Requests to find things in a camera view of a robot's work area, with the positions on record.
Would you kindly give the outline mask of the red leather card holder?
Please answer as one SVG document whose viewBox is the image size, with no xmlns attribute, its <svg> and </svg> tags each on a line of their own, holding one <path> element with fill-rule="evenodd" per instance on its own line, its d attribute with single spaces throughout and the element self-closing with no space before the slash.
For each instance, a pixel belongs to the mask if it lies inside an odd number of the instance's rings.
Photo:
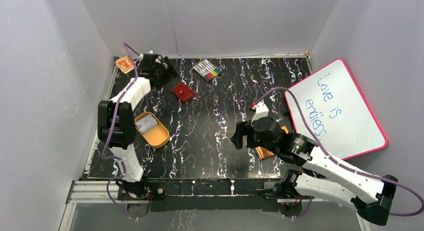
<svg viewBox="0 0 424 231">
<path fill-rule="evenodd" d="M 174 86 L 172 92 L 183 103 L 187 103 L 195 96 L 195 93 L 183 82 Z"/>
</svg>

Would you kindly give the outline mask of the yellow oval tray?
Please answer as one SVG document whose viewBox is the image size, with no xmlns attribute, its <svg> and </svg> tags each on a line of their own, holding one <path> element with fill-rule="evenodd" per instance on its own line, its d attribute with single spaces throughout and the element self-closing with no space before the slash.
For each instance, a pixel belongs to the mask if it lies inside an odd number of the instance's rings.
<svg viewBox="0 0 424 231">
<path fill-rule="evenodd" d="M 136 130 L 141 134 L 141 136 L 151 147 L 155 149 L 163 147 L 170 140 L 170 133 L 168 129 L 159 121 L 159 119 L 152 112 L 143 112 L 134 119 L 134 123 L 146 116 L 153 116 L 157 120 L 158 124 L 144 134 L 142 134 L 135 126 Z"/>
</svg>

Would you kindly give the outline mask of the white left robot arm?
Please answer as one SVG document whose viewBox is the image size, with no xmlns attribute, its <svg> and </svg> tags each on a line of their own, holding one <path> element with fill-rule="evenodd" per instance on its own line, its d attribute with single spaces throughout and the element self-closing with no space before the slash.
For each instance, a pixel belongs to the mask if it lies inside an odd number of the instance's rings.
<svg viewBox="0 0 424 231">
<path fill-rule="evenodd" d="M 134 108 L 151 91 L 161 88 L 178 76 L 167 56 L 145 53 L 134 67 L 135 77 L 110 100 L 98 104 L 97 136 L 104 143 L 101 158 L 117 162 L 121 179 L 132 183 L 130 193 L 137 199 L 149 194 L 149 185 L 143 182 L 144 170 L 134 148 L 136 124 Z"/>
</svg>

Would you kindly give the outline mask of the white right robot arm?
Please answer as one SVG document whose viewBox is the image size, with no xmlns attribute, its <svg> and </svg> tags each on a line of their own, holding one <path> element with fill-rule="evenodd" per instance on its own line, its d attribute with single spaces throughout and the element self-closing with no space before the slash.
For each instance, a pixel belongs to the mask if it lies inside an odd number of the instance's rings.
<svg viewBox="0 0 424 231">
<path fill-rule="evenodd" d="M 296 196 L 316 197 L 350 208 L 366 221 L 385 226 L 396 192 L 397 179 L 360 175 L 360 170 L 343 160 L 324 154 L 318 144 L 300 133 L 286 132 L 271 117 L 239 121 L 231 137 L 235 148 L 264 148 L 286 163 L 302 168 L 290 169 L 280 184 L 265 185 L 260 194 L 277 199 Z"/>
</svg>

